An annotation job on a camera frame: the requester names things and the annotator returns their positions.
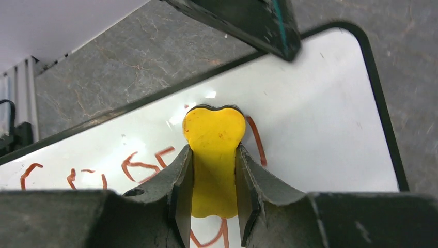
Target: black cable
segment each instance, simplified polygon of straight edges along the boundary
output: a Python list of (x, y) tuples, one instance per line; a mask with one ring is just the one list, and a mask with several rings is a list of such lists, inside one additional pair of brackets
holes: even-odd
[(15, 130), (15, 104), (8, 100), (8, 99), (3, 99), (0, 100), (0, 105), (3, 103), (9, 102), (9, 105), (11, 106), (11, 113), (9, 114), (9, 136), (11, 136), (12, 138), (14, 137), (14, 130)]

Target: white board surface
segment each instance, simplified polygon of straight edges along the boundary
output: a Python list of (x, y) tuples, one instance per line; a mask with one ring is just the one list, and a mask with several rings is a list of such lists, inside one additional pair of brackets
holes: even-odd
[[(88, 129), (0, 166), (0, 187), (21, 188), (20, 177), (33, 163), (26, 189), (108, 189), (122, 194), (153, 173), (122, 162), (169, 164), (184, 145), (181, 122), (197, 104), (235, 104), (255, 121), (267, 169), (305, 191), (398, 191), (397, 179), (380, 122), (361, 48), (346, 30), (332, 28), (303, 41), (294, 63), (271, 55), (238, 66), (203, 83)], [(251, 128), (242, 142), (259, 159)], [(95, 173), (81, 172), (90, 169)], [(192, 220), (201, 243), (220, 228), (220, 218)], [(240, 247), (237, 218), (228, 220), (230, 247)], [(224, 247), (223, 236), (211, 247)]]

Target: gray marble surface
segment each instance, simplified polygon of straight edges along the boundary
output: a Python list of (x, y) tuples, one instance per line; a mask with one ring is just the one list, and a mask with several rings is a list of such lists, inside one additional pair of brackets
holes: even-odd
[[(300, 30), (345, 19), (368, 34), (409, 185), (438, 196), (438, 1), (292, 2)], [(36, 78), (41, 136), (252, 51), (152, 0)]]

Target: white panel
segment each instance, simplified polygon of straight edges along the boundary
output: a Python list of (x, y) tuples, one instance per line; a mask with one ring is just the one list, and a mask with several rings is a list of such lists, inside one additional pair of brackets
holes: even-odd
[(1, 1), (0, 72), (30, 55), (45, 63), (53, 62), (148, 1)]
[[(70, 189), (66, 177), (77, 171), (78, 189), (108, 188), (123, 193), (138, 183), (122, 161), (158, 165), (154, 154), (169, 146), (169, 164), (187, 144), (181, 121), (193, 106), (236, 104), (252, 116), (264, 145), (268, 170), (308, 191), (398, 191), (397, 180), (371, 90), (361, 49), (349, 32), (331, 29), (306, 39), (294, 63), (264, 56), (201, 84), (179, 91), (104, 124), (0, 166), (6, 189), (20, 189), (20, 176), (32, 163), (29, 189)], [(259, 159), (251, 129), (242, 142)], [(93, 169), (97, 173), (81, 173)], [(130, 168), (136, 181), (152, 170)], [(217, 217), (193, 219), (201, 243), (219, 229)], [(230, 247), (239, 246), (236, 218), (228, 221)], [(224, 247), (222, 238), (212, 247)]]

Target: yellow object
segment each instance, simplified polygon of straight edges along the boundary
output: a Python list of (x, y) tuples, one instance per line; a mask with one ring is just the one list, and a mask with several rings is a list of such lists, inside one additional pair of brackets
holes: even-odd
[(236, 216), (234, 170), (236, 148), (245, 133), (244, 116), (231, 107), (198, 107), (187, 113), (182, 128), (194, 155), (192, 216)]

